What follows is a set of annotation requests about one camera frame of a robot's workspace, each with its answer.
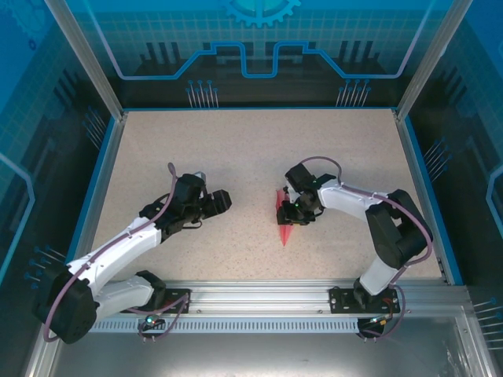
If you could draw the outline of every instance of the blue edge trim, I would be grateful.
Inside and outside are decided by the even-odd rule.
[[[410,141],[412,144],[414,155],[416,155],[417,158],[417,163],[419,165],[421,177],[423,178],[424,186],[426,187],[426,193],[428,195],[428,199],[430,200],[431,208],[433,209],[433,215],[435,216],[437,226],[439,227],[440,240],[446,251],[446,257],[447,262],[449,263],[450,273],[453,276],[452,284],[463,285],[463,279],[461,278],[461,273],[459,271],[459,267],[457,266],[453,247],[450,244],[449,236],[447,235],[446,225],[444,224],[442,215],[440,214],[439,202],[437,202],[437,197],[435,196],[435,192],[433,191],[433,185],[431,184],[430,177],[428,176],[428,171],[426,170],[423,155],[421,154],[419,143],[417,142],[416,138],[416,133],[414,132],[414,128],[412,127],[412,122],[410,121],[409,116],[406,116],[406,127],[407,132],[409,133],[410,136]]]
[[[125,112],[193,112],[195,110],[211,111],[211,110],[313,110],[320,108],[336,108],[337,110],[364,110],[369,108],[390,108],[389,106],[365,106],[363,107],[350,107],[341,108],[340,106],[278,106],[270,108],[124,108]]]
[[[227,108],[228,110],[238,110],[238,109],[251,109],[251,108]],[[191,109],[186,109],[186,108],[150,108],[150,109],[145,109],[145,108],[128,108],[127,111],[177,111],[177,110],[191,110]],[[77,226],[75,227],[75,232],[72,237],[72,243],[70,244],[70,249],[68,250],[68,256],[67,256],[67,263],[70,262],[76,252],[77,244],[79,242],[79,238],[82,234],[83,230],[83,225],[84,221],[86,220],[87,212],[89,210],[90,206],[90,201],[91,198],[93,197],[94,190],[96,188],[96,183],[97,183],[97,178],[99,173],[101,172],[101,167],[103,165],[103,161],[105,158],[105,153],[108,148],[108,143],[110,142],[110,136],[113,131],[115,120],[112,118],[110,120],[110,123],[108,125],[107,133],[105,135],[105,139],[103,140],[103,147],[101,147],[100,154],[98,155],[96,166],[94,168],[93,175],[91,177],[91,181],[89,183],[89,188],[87,189],[87,194],[86,198],[84,199],[84,204],[83,208],[80,211],[80,216],[79,220],[77,221]],[[457,266],[456,262],[456,257],[454,256],[453,248],[452,245],[450,244],[449,236],[447,235],[447,230],[446,226],[443,222],[442,215],[440,214],[440,208],[439,208],[439,203],[437,202],[435,192],[433,191],[433,186],[431,185],[430,177],[428,176],[428,172],[426,171],[426,165],[424,164],[424,159],[423,156],[421,155],[420,148],[419,148],[419,143],[417,142],[416,134],[414,133],[414,129],[412,127],[412,123],[410,121],[409,116],[406,117],[406,127],[407,127],[407,132],[409,133],[410,140],[412,143],[413,147],[413,152],[416,155],[417,162],[419,165],[420,169],[420,174],[421,177],[423,178],[424,185],[426,187],[426,191],[428,194],[428,198],[431,203],[431,208],[433,209],[433,215],[435,216],[435,220],[437,222],[437,226],[439,227],[439,233],[440,233],[440,238],[442,241],[442,244],[444,246],[444,249],[446,251],[446,257],[447,261],[449,262],[449,267],[450,271],[453,277],[453,284],[454,285],[463,285],[463,279],[461,278],[461,273],[459,271],[459,268]]]
[[[82,230],[84,227],[84,222],[86,221],[87,212],[89,211],[89,206],[91,205],[91,199],[94,195],[94,190],[96,189],[97,178],[100,175],[101,168],[103,167],[103,161],[105,160],[105,153],[108,149],[108,144],[110,143],[110,137],[112,136],[112,131],[115,127],[116,120],[111,117],[110,122],[108,122],[107,132],[101,143],[100,153],[97,155],[96,165],[94,166],[93,175],[87,187],[86,197],[84,198],[84,203],[82,205],[82,210],[80,210],[79,220],[75,226],[75,231],[73,232],[72,242],[68,248],[68,254],[66,257],[66,263],[71,262],[77,251],[77,245],[79,244],[80,236],[82,235]]]
[[[2,285],[3,279],[7,274],[7,269],[9,268],[10,262],[14,256],[14,251],[16,251],[17,244],[19,243],[21,236],[24,231],[24,227],[28,222],[31,210],[35,205],[35,190],[33,189],[33,181],[31,180],[30,174],[20,165],[16,165],[9,157],[0,152],[0,163],[4,163],[10,170],[14,172],[19,178],[21,178],[26,184],[26,189],[28,192],[28,197],[30,198],[26,208],[24,209],[23,217],[19,221],[17,230],[14,233],[14,237],[10,242],[9,249],[7,249],[7,254],[0,266],[0,285]]]

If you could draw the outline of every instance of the gear logo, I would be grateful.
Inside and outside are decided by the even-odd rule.
[[[43,0],[0,0],[0,12],[10,11],[20,29],[30,38],[33,49],[34,37],[46,26]]]
[[[247,27],[272,27],[274,22],[283,22],[284,16],[291,16],[300,0],[222,0],[222,5],[227,16],[234,16],[236,22],[244,21]]]

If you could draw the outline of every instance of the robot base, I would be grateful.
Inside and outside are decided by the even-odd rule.
[[[395,289],[387,288],[372,297],[365,308],[354,297],[354,288],[334,287],[329,290],[330,312],[332,314],[388,314],[390,307],[385,302],[388,298],[392,302],[393,314],[400,313],[400,304]]]

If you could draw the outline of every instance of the beige tabletop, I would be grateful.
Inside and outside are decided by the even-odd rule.
[[[343,166],[349,185],[417,194],[390,110],[221,110],[131,112],[101,212],[94,248],[126,228],[178,175],[198,170],[207,189],[225,189],[233,205],[182,231],[127,266],[116,279],[148,269],[165,280],[354,278],[376,257],[366,223],[327,210],[295,227],[286,247],[276,224],[276,190],[301,159],[323,155]],[[306,163],[315,175],[336,172]],[[405,276],[438,277],[432,256]]]

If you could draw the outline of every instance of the white robotic arm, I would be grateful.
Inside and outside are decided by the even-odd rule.
[[[352,188],[329,174],[316,178],[302,163],[293,167],[285,177],[289,200],[278,209],[278,224],[307,225],[325,209],[334,209],[369,225],[377,257],[354,284],[354,296],[363,309],[367,302],[386,290],[389,283],[398,278],[404,265],[427,245],[423,233],[407,216],[379,198],[392,199],[405,207],[431,237],[419,210],[405,191],[396,190],[388,194]]]
[[[170,294],[164,282],[148,271],[106,284],[146,251],[183,229],[194,228],[187,224],[202,225],[201,220],[221,214],[232,205],[224,190],[207,193],[204,174],[179,177],[169,196],[171,201],[165,204],[164,211],[162,199],[168,194],[145,206],[127,228],[97,250],[66,266],[45,269],[33,312],[45,323],[57,296],[63,295],[49,323],[64,342],[76,342],[94,322],[113,313],[134,307],[142,311],[164,307]]]

